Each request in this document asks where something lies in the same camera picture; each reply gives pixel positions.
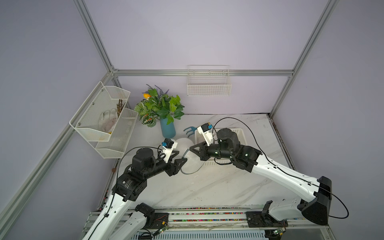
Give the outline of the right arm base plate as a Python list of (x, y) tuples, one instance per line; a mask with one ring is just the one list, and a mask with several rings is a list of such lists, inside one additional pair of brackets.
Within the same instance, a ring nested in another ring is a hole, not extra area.
[(278, 228), (287, 227), (287, 220), (277, 221), (269, 214), (262, 212), (246, 212), (246, 218), (249, 228)]

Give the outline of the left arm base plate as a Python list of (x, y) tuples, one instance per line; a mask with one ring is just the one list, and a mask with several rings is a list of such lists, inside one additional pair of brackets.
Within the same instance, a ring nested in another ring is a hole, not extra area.
[(154, 213), (147, 219), (144, 229), (157, 230), (166, 226), (169, 221), (169, 213)]

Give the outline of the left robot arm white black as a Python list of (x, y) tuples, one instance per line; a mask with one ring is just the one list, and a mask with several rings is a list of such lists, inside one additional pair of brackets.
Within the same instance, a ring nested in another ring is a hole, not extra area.
[(148, 179), (160, 173), (176, 175), (187, 158), (174, 160), (179, 151), (172, 150), (170, 160), (165, 154), (156, 159), (153, 147), (140, 148), (130, 168), (116, 179), (111, 195), (84, 240), (130, 240), (139, 230), (153, 224), (155, 209), (136, 200), (147, 187)]

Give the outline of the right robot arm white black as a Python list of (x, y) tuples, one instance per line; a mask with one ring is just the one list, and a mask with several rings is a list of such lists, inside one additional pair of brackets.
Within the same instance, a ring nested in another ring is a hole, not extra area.
[(205, 142), (189, 148), (200, 160), (230, 160), (236, 168), (264, 176), (297, 195), (291, 200), (266, 202), (262, 211), (264, 219), (281, 222), (286, 219), (305, 218), (320, 226), (328, 224), (332, 201), (330, 179), (306, 176), (272, 161), (260, 150), (242, 145), (237, 134), (230, 129), (224, 128), (217, 132), (216, 144), (213, 142), (211, 131), (203, 134)]

